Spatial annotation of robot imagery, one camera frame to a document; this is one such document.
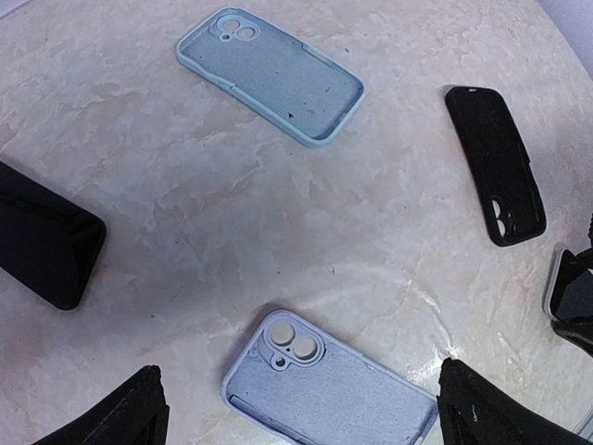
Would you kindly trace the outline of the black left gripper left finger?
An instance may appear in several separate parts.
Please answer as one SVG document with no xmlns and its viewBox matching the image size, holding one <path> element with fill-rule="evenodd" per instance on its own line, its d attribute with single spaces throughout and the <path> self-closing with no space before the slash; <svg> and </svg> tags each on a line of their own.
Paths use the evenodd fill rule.
<svg viewBox="0 0 593 445">
<path fill-rule="evenodd" d="M 161 370 L 147 365 L 89 411 L 39 439 L 39 444 L 164 444 L 170 406 Z"/>
</svg>

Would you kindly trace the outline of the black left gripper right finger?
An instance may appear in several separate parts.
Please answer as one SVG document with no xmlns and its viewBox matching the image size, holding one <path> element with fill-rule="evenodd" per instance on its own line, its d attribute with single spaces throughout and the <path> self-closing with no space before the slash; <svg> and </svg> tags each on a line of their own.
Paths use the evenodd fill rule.
<svg viewBox="0 0 593 445">
<path fill-rule="evenodd" d="M 445 445 L 589 443 L 526 409 L 460 360 L 443 361 L 439 385 Z"/>
</svg>

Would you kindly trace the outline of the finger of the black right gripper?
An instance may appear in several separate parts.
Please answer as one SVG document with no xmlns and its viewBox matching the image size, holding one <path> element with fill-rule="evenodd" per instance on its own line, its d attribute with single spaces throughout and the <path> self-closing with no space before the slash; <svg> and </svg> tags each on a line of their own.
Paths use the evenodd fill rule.
<svg viewBox="0 0 593 445">
<path fill-rule="evenodd" d="M 589 270 L 593 269 L 593 217 L 590 219 L 587 237 L 589 240 L 589 248 L 575 254 L 574 256 Z"/>
<path fill-rule="evenodd" d="M 593 327 L 591 319 L 569 319 L 552 322 L 556 335 L 593 356 Z"/>
</svg>

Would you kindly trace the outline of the white-edged black smartphone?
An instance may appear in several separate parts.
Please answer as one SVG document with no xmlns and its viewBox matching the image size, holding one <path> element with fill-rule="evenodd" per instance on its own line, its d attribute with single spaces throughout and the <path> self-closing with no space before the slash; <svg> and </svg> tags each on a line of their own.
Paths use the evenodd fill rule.
<svg viewBox="0 0 593 445">
<path fill-rule="evenodd" d="M 543 310 L 554 323 L 592 316 L 592 268 L 568 248 L 554 252 Z"/>
</svg>

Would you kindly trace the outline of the lavender phone case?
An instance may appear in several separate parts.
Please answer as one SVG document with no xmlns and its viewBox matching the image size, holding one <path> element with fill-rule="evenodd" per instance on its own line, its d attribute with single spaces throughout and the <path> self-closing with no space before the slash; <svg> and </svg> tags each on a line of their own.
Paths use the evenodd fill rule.
<svg viewBox="0 0 593 445">
<path fill-rule="evenodd" d="M 420 444 L 438 418 L 435 396 L 285 310 L 262 320 L 221 393 L 294 444 Z"/>
</svg>

